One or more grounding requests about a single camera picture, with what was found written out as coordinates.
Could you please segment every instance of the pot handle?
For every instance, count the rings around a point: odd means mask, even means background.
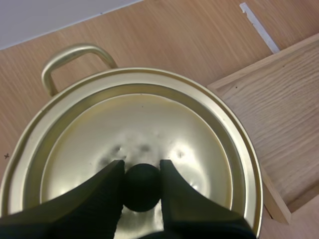
[[[51,76],[52,71],[86,53],[93,53],[100,57],[100,59],[110,68],[117,68],[117,64],[111,55],[96,45],[80,43],[69,46],[53,55],[42,70],[42,83],[50,96],[54,96],[58,93]]]

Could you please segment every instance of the wood grain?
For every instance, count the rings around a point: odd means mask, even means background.
[[[286,204],[319,182],[319,35],[309,42],[208,86],[243,123]]]
[[[267,171],[267,209],[281,222],[290,219],[289,226],[280,224],[264,210],[262,239],[318,238],[318,50],[319,34],[208,86],[235,112],[252,139]]]

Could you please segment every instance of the pot lid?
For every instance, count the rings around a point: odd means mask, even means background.
[[[208,199],[244,215],[258,235],[262,187],[242,125],[214,94],[180,75],[113,69],[56,95],[23,133],[1,187],[1,214],[56,198],[113,160],[126,170],[169,159]],[[162,229],[161,207],[122,211],[116,239]]]

